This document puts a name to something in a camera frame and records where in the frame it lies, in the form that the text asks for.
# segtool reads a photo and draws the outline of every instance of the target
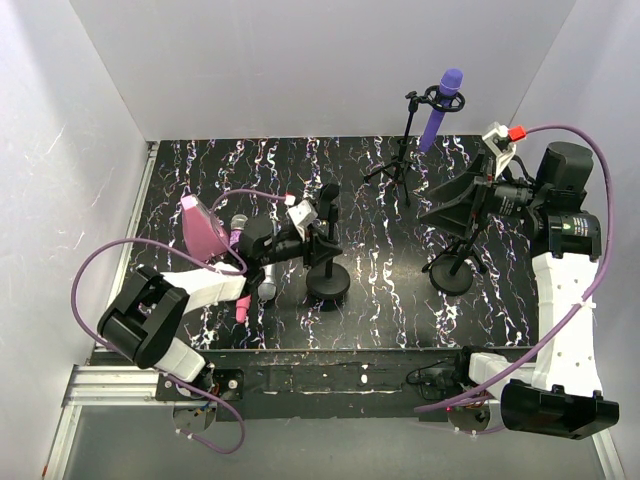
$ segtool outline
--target wire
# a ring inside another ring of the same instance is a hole
[[[602,263],[600,265],[600,269],[598,270],[598,273],[596,274],[596,276],[595,276],[593,282],[591,283],[591,285],[589,285],[589,287],[582,294],[582,302],[586,302],[587,299],[589,299],[593,295],[593,292],[602,283],[602,280],[604,279],[604,277],[605,277],[605,275],[607,273],[607,270],[609,269],[609,264],[611,263],[611,250],[612,250],[612,246],[613,246],[614,223],[615,223],[615,218],[613,216],[613,203],[614,203],[614,200],[613,200],[613,185],[612,185],[612,180],[611,180],[611,172],[609,170],[609,164],[607,163],[607,160],[606,160],[606,158],[604,156],[604,152],[600,149],[600,147],[598,147],[598,145],[593,141],[593,139],[591,137],[589,137],[589,135],[587,135],[584,131],[580,130],[579,128],[572,127],[570,125],[556,125],[556,124],[553,124],[553,125],[542,125],[542,126],[539,126],[539,127],[531,128],[531,129],[528,130],[528,133],[540,132],[540,131],[543,131],[543,130],[566,130],[566,131],[569,131],[569,132],[573,132],[576,135],[582,137],[582,139],[595,152],[596,156],[598,157],[598,160],[600,160],[600,165],[602,166],[602,172],[603,172],[603,175],[604,175],[605,191],[606,191],[606,195],[607,195],[607,219],[608,219],[608,224],[607,224],[606,250],[605,250],[605,253],[604,253],[603,257],[602,257]],[[431,411],[434,411],[434,410],[438,410],[440,408],[450,407],[450,406],[454,405],[455,403],[459,403],[462,400],[469,399],[469,398],[473,397],[474,395],[479,394],[483,390],[487,390],[492,385],[495,385],[497,382],[499,382],[500,380],[506,378],[507,376],[509,376],[513,372],[515,372],[522,365],[524,365],[526,362],[531,360],[535,355],[537,355],[538,352],[540,352],[540,350],[542,350],[542,348],[547,343],[549,343],[551,341],[551,339],[553,339],[553,337],[555,337],[558,334],[558,332],[565,327],[565,325],[567,323],[569,323],[569,321],[578,312],[578,310],[580,310],[580,308],[582,308],[582,304],[581,303],[574,304],[571,307],[571,309],[569,309],[569,312],[562,318],[562,320],[560,320],[560,322],[556,326],[554,326],[551,330],[549,330],[549,333],[547,333],[538,342],[537,345],[532,347],[531,350],[529,350],[527,353],[525,353],[520,359],[518,359],[516,362],[512,363],[509,367],[504,369],[502,372],[496,374],[493,378],[490,378],[489,380],[487,380],[483,384],[478,385],[477,387],[474,387],[474,388],[472,388],[470,390],[467,390],[466,392],[464,392],[464,393],[462,393],[460,395],[457,395],[455,397],[452,397],[450,399],[447,399],[447,400],[444,400],[444,401],[441,401],[441,402],[438,402],[438,403],[433,403],[431,405],[423,405],[421,407],[414,408],[414,412],[416,412],[416,413],[424,413],[424,412],[431,412]]]
[[[405,380],[407,382],[407,384],[409,385],[424,385],[424,382],[418,380],[417,382],[412,382],[411,380],[409,380],[409,377],[411,377],[411,375],[413,375],[416,372],[420,372],[422,370],[427,370],[429,368],[433,368],[433,367],[437,367],[438,365],[442,365],[443,363],[447,363],[450,360],[454,360],[452,358],[446,358],[444,360],[438,360],[436,363],[432,363],[431,365],[427,365],[426,367],[420,367],[420,368],[416,368],[415,370],[411,370],[409,373],[407,373],[407,376],[405,377]]]
[[[524,175],[524,179],[525,179],[527,182],[529,182],[529,183],[531,183],[531,184],[535,183],[535,181],[536,181],[536,180],[535,180],[535,178],[533,178],[531,175],[529,175],[529,172],[527,172],[527,169],[526,169],[526,167],[524,166],[524,162],[522,161],[522,159],[521,159],[519,156],[514,155],[514,156],[513,156],[513,158],[512,158],[511,160],[513,160],[513,161],[514,161],[514,162],[516,162],[518,165],[520,165],[520,170],[522,170],[522,174]]]
[[[220,392],[220,384],[216,384],[216,386],[212,390],[209,390],[209,393],[213,393],[215,396],[218,396],[219,392]],[[201,410],[204,412],[207,410],[207,408],[209,408],[209,406],[211,406],[211,400],[209,400],[203,406],[198,407],[196,410]]]
[[[235,194],[235,193],[251,193],[251,194],[255,194],[261,197],[265,197],[265,198],[270,198],[272,200],[284,200],[285,197],[279,197],[277,195],[270,195],[268,193],[263,193],[263,192],[258,192],[256,190],[248,190],[248,189],[237,189],[237,190],[229,190],[228,192],[224,192],[222,195],[220,195],[216,201],[213,203],[213,206],[211,207],[211,211],[215,210],[215,207],[222,201],[222,199],[226,198],[229,195]],[[227,250],[229,251],[229,253],[231,253],[236,259],[239,260],[240,264],[242,265],[242,269],[240,272],[224,272],[225,275],[242,275],[244,273],[246,273],[247,271],[247,264],[242,260],[242,258],[240,258],[240,256],[238,254],[236,254],[231,247],[229,247],[228,244],[226,244],[224,241],[222,241],[222,238],[220,238],[219,233],[216,231],[215,228],[212,229],[216,236],[218,237],[218,239],[225,244]],[[106,348],[108,348],[109,350],[113,350],[114,352],[117,352],[123,356],[125,356],[114,344],[112,344],[111,342],[103,339],[102,337],[100,337],[96,332],[94,332],[91,327],[89,327],[89,325],[87,325],[87,323],[82,319],[82,316],[80,315],[80,312],[78,310],[78,286],[80,284],[80,279],[82,278],[82,275],[84,274],[85,270],[87,269],[87,267],[89,266],[89,264],[101,253],[105,252],[106,250],[109,250],[110,248],[116,247],[118,245],[124,245],[127,243],[139,243],[139,244],[143,244],[143,245],[151,245],[157,248],[162,248],[164,250],[166,250],[167,252],[172,253],[173,255],[177,255],[178,257],[181,257],[185,260],[188,260],[189,262],[193,263],[194,265],[197,265],[200,268],[206,268],[207,270],[211,270],[214,273],[220,273],[220,271],[214,267],[212,267],[211,265],[207,265],[206,263],[203,263],[195,258],[193,258],[190,255],[187,255],[186,253],[181,252],[180,250],[177,250],[175,248],[169,247],[168,245],[165,245],[164,243],[160,243],[157,242],[155,240],[149,240],[146,238],[123,238],[120,240],[114,240],[113,242],[109,242],[105,245],[103,245],[102,247],[98,248],[97,250],[95,250],[93,253],[91,253],[86,259],[85,261],[82,263],[82,265],[80,265],[80,268],[78,269],[78,272],[76,273],[76,276],[73,279],[73,283],[71,284],[71,312],[73,313],[73,317],[75,318],[76,322],[78,323],[78,325],[80,326],[80,328],[82,328],[82,330],[84,330],[84,332],[89,335],[91,338],[93,338],[96,343],[99,343],[100,345],[105,346]],[[230,454],[230,453],[234,453],[236,452],[244,443],[244,439],[245,439],[245,435],[246,435],[246,427],[245,427],[245,423],[244,420],[242,419],[242,416],[240,415],[240,413],[238,413],[238,411],[232,407],[230,404],[228,404],[227,402],[225,402],[224,400],[222,400],[220,397],[213,395],[212,393],[209,392],[205,392],[204,390],[200,390],[199,388],[194,387],[193,385],[190,385],[182,380],[180,380],[179,378],[175,377],[174,375],[164,372],[160,369],[158,369],[158,371],[161,372],[162,375],[165,375],[167,379],[171,380],[173,383],[175,383],[176,385],[179,385],[183,388],[186,388],[187,390],[189,390],[192,393],[195,393],[197,395],[200,395],[202,397],[208,398],[211,402],[216,402],[217,404],[223,406],[224,408],[226,408],[235,418],[236,420],[238,420],[238,424],[240,425],[240,440],[238,440],[238,443],[236,445],[234,445],[231,448],[222,448],[219,447],[217,445],[215,445],[214,443],[210,442],[209,440],[206,440],[205,438],[202,438],[196,434],[194,434],[193,432],[189,431],[189,430],[185,430],[185,429],[178,429],[177,431],[179,431],[180,433],[183,433],[184,435],[187,435],[188,438],[190,439],[194,439],[197,442],[209,447],[211,450],[214,450],[215,452],[221,453],[221,454]]]

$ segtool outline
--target white bracket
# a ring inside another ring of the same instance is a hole
[[[238,272],[239,270],[226,263],[218,262],[213,268],[220,272]],[[216,305],[218,302],[237,300],[247,279],[243,275],[225,275],[206,268],[188,272],[165,272],[164,279],[174,287],[184,288],[189,294],[189,302],[184,313],[204,307]]]
[[[316,218],[318,218],[318,212],[313,208],[313,205],[308,200],[301,201],[295,207],[291,207],[287,210],[291,222],[296,227],[298,235],[302,238],[303,242],[307,241],[307,227],[311,225]]]
[[[502,355],[495,353],[473,353],[469,362],[469,378],[481,384],[495,377],[498,373],[505,370],[511,363]],[[496,382],[487,391],[495,398],[500,400],[502,389],[511,381],[511,379],[522,380],[524,383],[531,384],[535,364],[525,363],[518,370],[508,377]]]
[[[500,140],[509,141],[509,146],[506,150],[500,149],[496,144],[496,142]],[[498,178],[516,154],[516,144],[515,142],[511,142],[507,126],[500,125],[498,122],[493,122],[489,125],[489,131],[482,136],[482,141],[496,156],[496,168],[493,172],[493,178]]]

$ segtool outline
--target red cap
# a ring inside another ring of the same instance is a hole
[[[527,131],[524,129],[522,125],[518,125],[517,127],[513,127],[509,129],[509,138],[512,142],[517,142],[518,140],[522,140],[527,136]]]

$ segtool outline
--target black round base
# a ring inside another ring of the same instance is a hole
[[[307,289],[314,297],[321,300],[337,300],[344,296],[351,286],[351,277],[346,268],[337,263],[333,264],[333,275],[325,277],[326,265],[318,265],[307,273]]]
[[[443,255],[429,269],[431,284],[437,290],[452,296],[467,293],[473,284],[473,269],[467,262],[462,263],[455,275],[449,274],[456,258],[455,255]]]

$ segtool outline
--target table surface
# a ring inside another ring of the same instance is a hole
[[[315,197],[322,185],[341,185],[337,235],[344,254],[336,258],[351,275],[343,302],[306,293],[299,260],[278,265],[278,296],[254,298],[248,322],[235,321],[233,304],[205,307],[183,318],[178,337],[200,349],[428,348],[462,345],[514,346],[537,341],[536,289],[526,238],[516,223],[493,219],[477,246],[489,272],[475,275],[461,297],[437,292],[422,266],[445,245],[444,232],[422,225],[430,207],[426,193],[460,173],[480,148],[476,136],[438,137],[428,154],[410,144],[414,162],[408,184],[412,206],[389,179],[362,176],[389,162],[395,137],[269,138],[163,141],[160,144],[137,235],[186,251],[179,200],[196,194],[211,205],[223,191],[255,188]],[[225,225],[285,208],[255,196],[225,200],[217,212]],[[192,268],[154,247],[134,245],[130,268],[159,271]]]

